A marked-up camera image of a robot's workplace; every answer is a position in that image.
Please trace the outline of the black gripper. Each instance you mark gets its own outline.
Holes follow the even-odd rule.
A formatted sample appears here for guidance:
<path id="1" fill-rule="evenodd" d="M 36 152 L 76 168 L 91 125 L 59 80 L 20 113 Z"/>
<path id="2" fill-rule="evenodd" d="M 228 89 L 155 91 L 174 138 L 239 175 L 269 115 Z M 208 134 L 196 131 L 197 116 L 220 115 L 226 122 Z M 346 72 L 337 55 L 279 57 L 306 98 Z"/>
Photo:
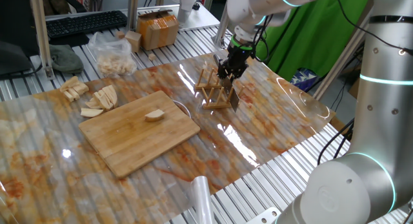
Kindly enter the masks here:
<path id="1" fill-rule="evenodd" d="M 229 45 L 227 60 L 217 60 L 217 76 L 220 79 L 226 79 L 231 75 L 230 80 L 239 79 L 248 68 L 247 59 L 252 53 L 251 46 Z"/>

